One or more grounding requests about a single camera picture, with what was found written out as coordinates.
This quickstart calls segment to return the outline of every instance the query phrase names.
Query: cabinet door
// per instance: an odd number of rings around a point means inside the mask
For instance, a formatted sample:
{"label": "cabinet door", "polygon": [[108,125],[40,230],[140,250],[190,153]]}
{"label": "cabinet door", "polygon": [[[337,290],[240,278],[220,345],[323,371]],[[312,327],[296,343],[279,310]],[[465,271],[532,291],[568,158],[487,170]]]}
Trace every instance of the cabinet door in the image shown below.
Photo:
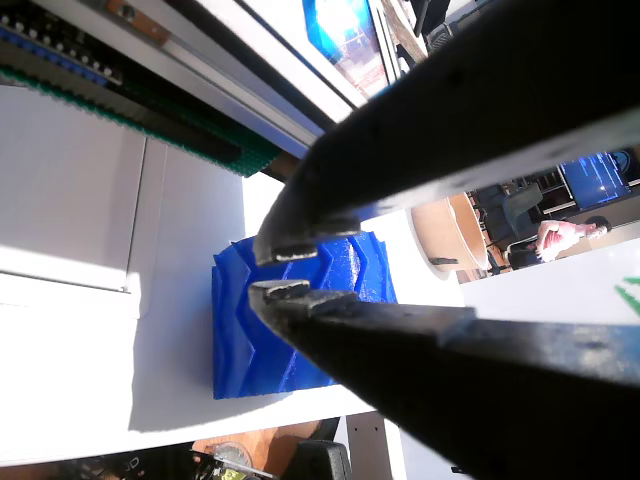
{"label": "cabinet door", "polygon": [[123,290],[145,139],[0,86],[0,272]]}

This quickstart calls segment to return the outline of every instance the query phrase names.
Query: blue 3d printed object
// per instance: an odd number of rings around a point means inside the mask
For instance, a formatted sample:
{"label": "blue 3d printed object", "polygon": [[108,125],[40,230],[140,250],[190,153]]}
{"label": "blue 3d printed object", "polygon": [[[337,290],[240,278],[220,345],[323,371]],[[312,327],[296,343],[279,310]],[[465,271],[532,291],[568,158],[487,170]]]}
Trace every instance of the blue 3d printed object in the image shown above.
{"label": "blue 3d printed object", "polygon": [[318,256],[257,267],[253,238],[215,256],[213,267],[213,396],[216,399],[291,392],[333,381],[280,340],[253,313],[253,282],[306,279],[311,288],[352,290],[363,301],[396,303],[387,250],[373,233],[327,242]]}

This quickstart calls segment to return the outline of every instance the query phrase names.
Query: white table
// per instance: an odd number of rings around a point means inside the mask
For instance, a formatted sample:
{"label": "white table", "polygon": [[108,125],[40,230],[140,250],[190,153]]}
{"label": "white table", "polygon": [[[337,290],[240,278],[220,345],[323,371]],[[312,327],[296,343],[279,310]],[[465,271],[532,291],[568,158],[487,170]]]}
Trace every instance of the white table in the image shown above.
{"label": "white table", "polygon": [[[136,322],[0,306],[0,466],[370,410],[341,386],[212,398],[212,256],[256,233],[279,188],[173,151],[148,315]],[[365,228],[387,241],[400,302],[463,304],[455,276],[443,280],[423,262],[404,212]]]}

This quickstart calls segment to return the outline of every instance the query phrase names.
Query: person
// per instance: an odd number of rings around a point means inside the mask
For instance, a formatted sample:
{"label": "person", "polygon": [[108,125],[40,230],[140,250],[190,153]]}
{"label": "person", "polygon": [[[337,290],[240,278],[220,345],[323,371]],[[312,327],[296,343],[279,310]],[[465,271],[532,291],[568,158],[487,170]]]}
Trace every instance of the person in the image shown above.
{"label": "person", "polygon": [[555,260],[560,252],[567,250],[586,237],[595,240],[611,231],[609,221],[600,215],[589,217],[585,223],[545,220],[538,228],[538,235],[525,242],[511,246],[507,257],[511,268],[528,267]]}

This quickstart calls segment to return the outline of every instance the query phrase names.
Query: computer monitor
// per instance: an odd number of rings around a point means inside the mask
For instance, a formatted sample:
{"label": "computer monitor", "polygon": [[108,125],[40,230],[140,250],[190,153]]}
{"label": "computer monitor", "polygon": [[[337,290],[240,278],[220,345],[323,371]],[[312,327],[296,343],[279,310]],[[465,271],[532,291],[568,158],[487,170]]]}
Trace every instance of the computer monitor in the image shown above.
{"label": "computer monitor", "polygon": [[600,152],[560,165],[580,209],[604,204],[631,194],[618,163],[608,152]]}

